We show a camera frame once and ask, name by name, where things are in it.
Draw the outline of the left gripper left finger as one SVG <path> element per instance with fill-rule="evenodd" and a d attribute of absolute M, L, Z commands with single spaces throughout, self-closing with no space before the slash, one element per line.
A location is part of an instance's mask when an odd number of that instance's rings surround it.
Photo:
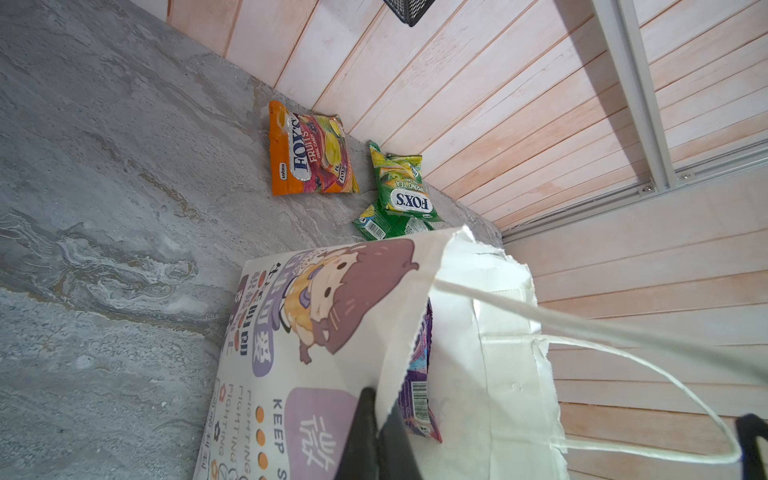
<path fill-rule="evenodd" d="M 364 388 L 358 399 L 335 480 L 378 478 L 377 423 L 373 388 Z"/>

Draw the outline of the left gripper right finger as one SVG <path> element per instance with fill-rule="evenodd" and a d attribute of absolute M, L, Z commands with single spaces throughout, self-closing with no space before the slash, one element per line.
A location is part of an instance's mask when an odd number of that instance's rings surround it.
<path fill-rule="evenodd" d="M 394 407 L 377 440 L 379 480 L 422 480 L 403 418 Z"/>

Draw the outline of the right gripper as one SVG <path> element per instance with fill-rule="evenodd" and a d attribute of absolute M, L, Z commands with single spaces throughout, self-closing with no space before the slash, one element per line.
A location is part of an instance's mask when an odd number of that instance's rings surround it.
<path fill-rule="evenodd" d="M 760 453 L 759 440 L 767 440 L 767 423 L 755 414 L 746 414 L 735 421 L 737 440 L 741 448 L 743 480 L 767 480 Z"/>

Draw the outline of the purple Fox's berries bag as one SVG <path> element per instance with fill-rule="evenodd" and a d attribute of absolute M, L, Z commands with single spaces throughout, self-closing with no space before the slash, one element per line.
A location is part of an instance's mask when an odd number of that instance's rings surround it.
<path fill-rule="evenodd" d="M 441 443 L 442 436 L 428 399 L 432 326 L 433 309 L 431 301 L 428 301 L 399 394 L 398 407 L 405 426 L 413 434 Z"/>

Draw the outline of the white paper bag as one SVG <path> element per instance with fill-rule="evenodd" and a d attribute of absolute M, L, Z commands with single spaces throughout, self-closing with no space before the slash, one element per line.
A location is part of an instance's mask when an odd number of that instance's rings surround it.
<path fill-rule="evenodd" d="M 758 362 L 697 342 L 541 308 L 529 268 L 466 227 L 248 261 L 225 331 L 194 477 L 334 479 L 358 399 L 377 440 L 427 303 L 429 406 L 442 442 L 406 426 L 422 479 L 564 479 L 570 450 L 703 465 L 740 461 L 567 438 L 547 354 L 572 345 L 663 350 L 759 382 Z"/>

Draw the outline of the green candy bag back side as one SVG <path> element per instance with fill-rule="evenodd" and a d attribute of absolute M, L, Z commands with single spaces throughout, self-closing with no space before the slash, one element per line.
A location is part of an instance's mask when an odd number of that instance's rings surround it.
<path fill-rule="evenodd" d="M 388 213 L 377 202 L 368 206 L 353 224 L 367 241 L 381 241 L 434 230 L 430 223 L 412 215 Z"/>

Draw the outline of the green Fox's candy bag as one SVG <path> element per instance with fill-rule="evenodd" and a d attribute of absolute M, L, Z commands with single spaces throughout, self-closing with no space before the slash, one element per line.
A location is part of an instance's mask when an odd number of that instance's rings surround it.
<path fill-rule="evenodd" d="M 378 203 L 387 213 L 409 215 L 426 222 L 440 222 L 434 202 L 422 177 L 421 155 L 395 155 L 383 152 L 373 141 L 368 143 Z"/>

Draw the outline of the small orange candy bag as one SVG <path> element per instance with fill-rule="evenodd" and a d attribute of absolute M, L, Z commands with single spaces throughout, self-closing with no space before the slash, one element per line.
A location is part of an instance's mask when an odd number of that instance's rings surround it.
<path fill-rule="evenodd" d="M 273 100 L 269 126 L 273 195 L 359 191 L 339 116 L 296 113 Z"/>

